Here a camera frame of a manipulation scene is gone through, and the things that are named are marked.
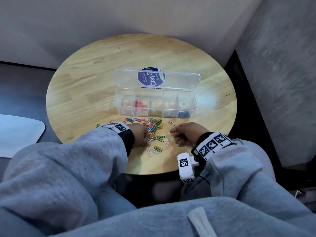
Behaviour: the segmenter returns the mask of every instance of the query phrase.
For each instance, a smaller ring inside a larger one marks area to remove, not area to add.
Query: white wall
[[[0,61],[58,68],[79,48],[148,32],[184,40],[224,66],[261,0],[1,0]]]

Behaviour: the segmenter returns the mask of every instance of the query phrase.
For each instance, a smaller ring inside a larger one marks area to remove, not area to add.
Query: cable
[[[195,177],[201,177],[202,179],[204,179],[209,185],[211,185],[209,182],[208,182],[208,180],[207,179],[205,179],[205,177],[203,177],[203,176],[200,176],[200,175],[194,175]]]

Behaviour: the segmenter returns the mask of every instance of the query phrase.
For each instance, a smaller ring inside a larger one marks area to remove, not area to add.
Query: white sensor device
[[[178,155],[179,175],[183,183],[193,183],[196,180],[193,167],[198,166],[199,164],[199,162],[194,160],[194,156],[190,156],[189,153]]]

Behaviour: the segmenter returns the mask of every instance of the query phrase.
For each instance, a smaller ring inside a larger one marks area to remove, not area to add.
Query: box lid
[[[123,67],[113,70],[115,83],[122,88],[155,88],[161,90],[189,91],[197,87],[201,75],[189,72],[165,72],[137,70],[132,67]]]

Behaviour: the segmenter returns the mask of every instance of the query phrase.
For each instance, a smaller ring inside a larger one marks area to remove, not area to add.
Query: white mat
[[[36,143],[44,130],[41,121],[0,115],[0,157],[12,158],[22,148]]]

